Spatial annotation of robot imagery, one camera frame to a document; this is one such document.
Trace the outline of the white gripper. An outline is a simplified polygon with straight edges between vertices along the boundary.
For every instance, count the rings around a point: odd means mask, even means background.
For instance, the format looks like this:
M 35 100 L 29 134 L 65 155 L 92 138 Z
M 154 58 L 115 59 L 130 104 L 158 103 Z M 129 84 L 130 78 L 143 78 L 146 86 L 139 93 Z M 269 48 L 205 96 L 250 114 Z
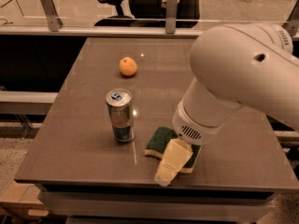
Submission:
M 154 177 L 155 182 L 162 187 L 167 187 L 191 158 L 190 144 L 202 146 L 209 143 L 221 130 L 223 118 L 218 105 L 180 101 L 172 124 L 179 138 L 168 142 Z

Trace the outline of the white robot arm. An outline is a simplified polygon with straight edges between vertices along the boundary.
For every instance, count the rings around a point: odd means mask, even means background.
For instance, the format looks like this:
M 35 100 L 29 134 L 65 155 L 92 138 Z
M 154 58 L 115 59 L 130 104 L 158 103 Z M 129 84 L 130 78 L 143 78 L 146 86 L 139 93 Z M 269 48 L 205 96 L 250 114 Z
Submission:
M 206 30 L 190 53 L 194 79 L 173 116 L 177 134 L 168 142 L 154 180 L 170 185 L 223 123 L 246 105 L 299 129 L 299 60 L 289 33 L 273 23 L 224 24 Z

